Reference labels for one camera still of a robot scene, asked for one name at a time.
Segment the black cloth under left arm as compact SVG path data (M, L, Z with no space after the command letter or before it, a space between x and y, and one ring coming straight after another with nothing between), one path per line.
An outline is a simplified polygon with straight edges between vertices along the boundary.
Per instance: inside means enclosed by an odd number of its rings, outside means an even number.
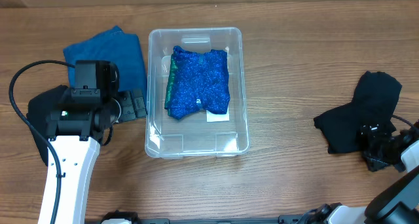
M42 138L46 139L46 118L50 112L57 106L64 92L68 89L65 85L57 86L39 94L28 103L28 112L26 117L33 127L40 132L41 136L31 130L34 142L39 151L41 160L48 166L48 148Z

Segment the black cloth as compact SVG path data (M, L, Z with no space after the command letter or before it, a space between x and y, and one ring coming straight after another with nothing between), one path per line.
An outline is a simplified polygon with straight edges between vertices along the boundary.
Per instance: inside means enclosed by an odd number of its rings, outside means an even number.
M359 79L351 102L314 118L328 142L329 154L362 150L357 135L363 126L384 125L391 132L391 117L399 101L402 84L384 72L366 71Z

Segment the blue sequin garment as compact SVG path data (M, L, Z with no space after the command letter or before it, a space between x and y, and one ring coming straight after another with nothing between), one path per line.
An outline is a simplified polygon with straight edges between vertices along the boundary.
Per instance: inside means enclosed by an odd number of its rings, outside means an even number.
M168 116L180 120L201 110L226 114L230 102L227 57L224 50L197 53L175 46L164 102Z

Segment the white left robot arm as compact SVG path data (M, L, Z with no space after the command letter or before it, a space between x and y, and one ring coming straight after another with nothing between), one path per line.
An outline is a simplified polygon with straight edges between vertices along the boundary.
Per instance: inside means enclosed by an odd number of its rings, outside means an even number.
M47 177L39 223L84 223L91 175L103 137L134 116L133 100L115 90L58 86L28 105L32 134Z

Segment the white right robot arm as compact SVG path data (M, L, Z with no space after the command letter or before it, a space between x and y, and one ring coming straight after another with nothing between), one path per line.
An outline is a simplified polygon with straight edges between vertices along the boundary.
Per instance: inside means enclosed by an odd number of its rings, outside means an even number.
M324 222L339 223L417 223L418 222L418 123L395 119L410 126L392 136L381 125L363 126L359 133L365 145L362 156L370 171L393 166L406 174L374 198L366 207L338 205Z

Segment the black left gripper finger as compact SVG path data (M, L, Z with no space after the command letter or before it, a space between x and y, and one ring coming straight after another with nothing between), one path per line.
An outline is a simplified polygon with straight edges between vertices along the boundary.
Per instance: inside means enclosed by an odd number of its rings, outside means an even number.
M145 98L140 88L132 90L133 107L137 118L144 118L147 116L147 108Z
M134 121L136 119L136 113L131 97L130 91L124 91L118 93L118 102L121 107L121 115L118 119L119 123Z

